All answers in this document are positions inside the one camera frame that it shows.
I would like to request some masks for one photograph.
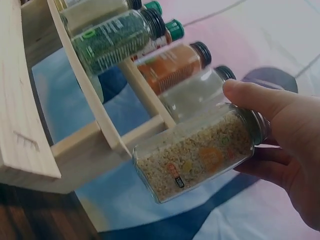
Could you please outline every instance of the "glass jar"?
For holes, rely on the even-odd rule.
[[[70,8],[71,6],[83,2],[85,0],[54,0],[55,6],[58,9],[59,12],[66,8]],[[151,1],[146,4],[144,4],[141,8],[141,10],[146,10],[146,9],[156,9],[160,15],[162,15],[162,7],[159,2],[157,1]]]
[[[69,36],[74,37],[112,17],[141,7],[141,0],[83,0],[61,11],[60,17]]]
[[[71,40],[85,71],[99,75],[163,36],[166,26],[155,9],[129,10]]]
[[[165,24],[165,34],[164,36],[156,39],[150,40],[150,42],[145,46],[145,48],[138,52],[136,55],[131,57],[132,61],[136,61],[145,57],[146,55],[171,44],[174,41],[182,39],[185,35],[185,30],[181,22],[173,19],[172,21]]]
[[[231,170],[268,136],[259,113],[221,103],[137,145],[133,163],[158,203]]]
[[[81,2],[81,0],[54,0],[55,6],[59,12],[79,2]]]
[[[160,95],[200,72],[211,60],[207,46],[198,41],[190,45],[179,44],[137,67],[155,94]]]
[[[207,67],[165,91],[159,99],[175,122],[180,123],[202,112],[208,105],[214,107],[223,102],[223,84],[228,79],[236,77],[227,66]]]

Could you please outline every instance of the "finger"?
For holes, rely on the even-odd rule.
[[[252,159],[256,161],[271,161],[287,166],[293,158],[281,148],[256,147]]]
[[[269,121],[299,96],[295,93],[269,89],[251,82],[227,80],[223,85],[224,95],[235,105],[255,110]]]
[[[286,167],[287,166],[274,161],[257,161],[250,159],[234,169],[238,172],[256,176],[274,183],[279,187],[283,187],[283,175],[285,174]]]

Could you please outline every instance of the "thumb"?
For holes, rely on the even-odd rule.
[[[259,112],[269,121],[299,97],[289,91],[231,79],[224,83],[223,93],[233,104]]]

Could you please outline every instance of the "black jar lid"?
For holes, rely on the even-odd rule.
[[[197,50],[203,57],[202,67],[205,68],[209,64],[211,64],[212,57],[209,48],[201,41],[197,41],[195,43],[191,43],[190,46]]]
[[[141,14],[150,24],[153,32],[153,40],[161,38],[166,33],[166,25],[157,10],[150,8],[141,11]]]
[[[142,1],[141,0],[130,0],[132,9],[139,10],[142,8]]]
[[[214,70],[220,76],[220,78],[222,78],[222,80],[224,80],[224,81],[226,81],[228,79],[237,80],[237,78],[236,78],[235,74],[232,72],[232,70],[225,65],[217,66]]]

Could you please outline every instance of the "wooden shelf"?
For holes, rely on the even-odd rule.
[[[29,68],[62,48],[47,0],[30,0],[21,7],[22,32]]]
[[[59,179],[30,85],[19,1],[0,1],[0,23],[0,182]]]
[[[126,59],[118,66],[151,119],[120,136],[79,62],[54,1],[30,0],[22,7],[14,1],[0,1],[0,13],[2,10],[0,20],[7,23],[2,28],[10,34],[5,38],[6,45],[0,47],[1,63],[6,69],[0,78],[5,86],[0,88],[0,117],[4,119],[0,128],[0,182],[66,194],[128,161],[136,144],[175,125],[135,64]],[[33,65],[61,46],[95,121],[49,147],[28,70],[30,73]],[[36,151],[27,148],[26,143]]]

